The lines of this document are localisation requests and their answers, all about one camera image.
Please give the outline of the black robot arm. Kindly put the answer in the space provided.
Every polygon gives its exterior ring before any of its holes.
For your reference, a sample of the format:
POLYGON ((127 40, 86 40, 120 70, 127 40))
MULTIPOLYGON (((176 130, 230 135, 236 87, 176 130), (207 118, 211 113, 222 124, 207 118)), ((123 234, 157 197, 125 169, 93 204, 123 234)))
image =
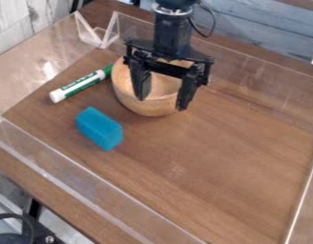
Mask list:
POLYGON ((198 0, 155 0, 153 38, 129 39, 125 44, 123 63, 128 66, 133 94, 143 101, 151 92, 151 74, 179 78, 175 108, 184 111, 194 99, 195 91, 208 84, 214 58, 191 46, 196 29, 192 16, 198 0))

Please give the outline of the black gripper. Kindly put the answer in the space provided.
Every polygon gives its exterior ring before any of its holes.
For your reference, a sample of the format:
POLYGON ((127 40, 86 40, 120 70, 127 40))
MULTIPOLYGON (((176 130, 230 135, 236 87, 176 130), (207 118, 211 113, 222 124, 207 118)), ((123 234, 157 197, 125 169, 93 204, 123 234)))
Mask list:
POLYGON ((196 30, 191 9, 155 11, 151 39, 125 41, 124 64, 129 68, 132 89, 143 101, 151 92, 151 73, 180 78, 182 86, 175 106, 184 111, 195 96, 196 86, 208 83, 214 59, 191 46, 191 33, 196 30))

